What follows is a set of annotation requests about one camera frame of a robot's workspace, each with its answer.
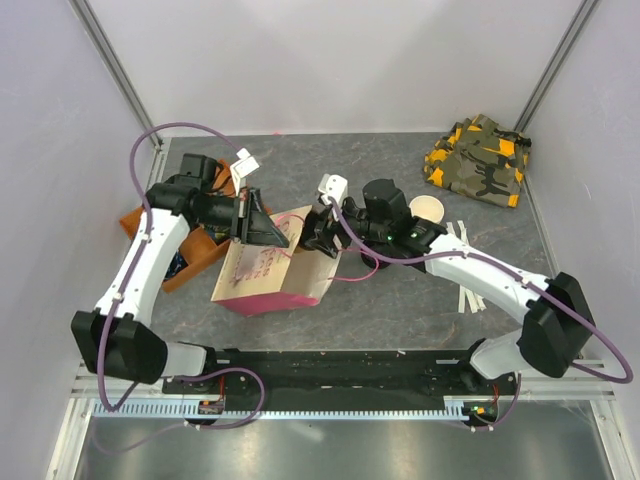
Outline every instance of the white backdrop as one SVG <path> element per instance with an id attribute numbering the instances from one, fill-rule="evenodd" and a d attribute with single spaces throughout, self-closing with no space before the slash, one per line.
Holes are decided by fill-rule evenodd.
<path id="1" fill-rule="evenodd" d="M 640 451 L 640 31 L 636 0 L 600 2 L 527 131 L 529 180 L 560 268 L 635 367 L 615 389 Z M 618 374 L 597 341 L 588 344 Z"/>
<path id="2" fill-rule="evenodd" d="M 513 125 L 579 0 L 90 3 L 153 122 L 268 134 Z"/>
<path id="3" fill-rule="evenodd" d="M 80 362 L 71 319 L 129 244 L 141 128 L 59 0 L 0 2 L 0 112 L 0 477 L 41 479 Z M 139 160 L 148 178 L 150 148 Z"/>

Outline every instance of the camouflage cloth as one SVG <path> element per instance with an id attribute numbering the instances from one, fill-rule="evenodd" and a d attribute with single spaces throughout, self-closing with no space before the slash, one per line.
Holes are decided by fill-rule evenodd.
<path id="1" fill-rule="evenodd" d="M 531 140 L 478 115 L 456 123 L 425 157 L 427 182 L 502 207 L 518 205 Z"/>

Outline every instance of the camouflage pattern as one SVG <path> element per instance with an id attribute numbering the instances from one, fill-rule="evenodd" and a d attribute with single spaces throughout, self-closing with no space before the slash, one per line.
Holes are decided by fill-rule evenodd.
<path id="1" fill-rule="evenodd" d="M 456 123 L 425 157 L 427 182 L 502 207 L 518 205 L 531 140 L 485 115 Z"/>

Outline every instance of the floor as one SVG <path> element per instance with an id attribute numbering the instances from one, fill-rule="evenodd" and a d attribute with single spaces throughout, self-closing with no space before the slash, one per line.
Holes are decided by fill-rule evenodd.
<path id="1" fill-rule="evenodd" d="M 92 420 L 106 448 L 176 420 Z M 612 479 L 588 402 L 522 403 L 493 433 L 420 421 L 265 420 L 236 430 L 173 430 L 125 455 L 89 446 L 76 480 Z"/>
<path id="2" fill-rule="evenodd" d="M 362 204 L 370 180 L 392 178 L 409 201 L 433 195 L 445 206 L 443 222 L 464 221 L 470 244 L 523 267 L 549 273 L 549 265 L 526 194 L 516 209 L 478 202 L 432 185 L 422 176 L 434 133 L 291 135 L 239 137 L 261 162 L 252 185 L 267 206 L 284 211 L 316 201 L 324 173 L 349 180 L 350 194 Z M 172 139 L 165 178 L 178 171 L 184 153 L 233 158 L 210 137 Z M 458 313 L 457 285 L 392 266 L 364 283 L 334 282 L 316 307 L 245 318 L 211 303 L 219 262 L 172 294 L 161 292 L 152 326 L 165 340 L 213 347 L 257 350 L 467 348 L 479 338 L 498 337 L 518 324 L 488 304 L 482 312 Z M 338 274 L 367 270 L 356 254 L 345 254 Z"/>

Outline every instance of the wall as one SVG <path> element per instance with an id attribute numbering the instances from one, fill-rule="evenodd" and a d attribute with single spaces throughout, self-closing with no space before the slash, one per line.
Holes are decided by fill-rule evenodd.
<path id="1" fill-rule="evenodd" d="M 155 123 L 269 134 L 515 124 L 579 0 L 90 3 Z"/>
<path id="2" fill-rule="evenodd" d="M 528 133 L 529 179 L 559 266 L 640 373 L 640 8 L 600 2 Z M 592 340 L 592 352 L 606 355 Z M 615 365 L 615 360 L 608 362 Z M 640 425 L 640 381 L 616 388 Z M 640 431 L 633 428 L 636 450 Z"/>
<path id="3" fill-rule="evenodd" d="M 0 476 L 37 479 L 78 367 L 71 318 L 127 247 L 116 222 L 136 203 L 141 129 L 63 0 L 0 3 L 0 111 Z"/>

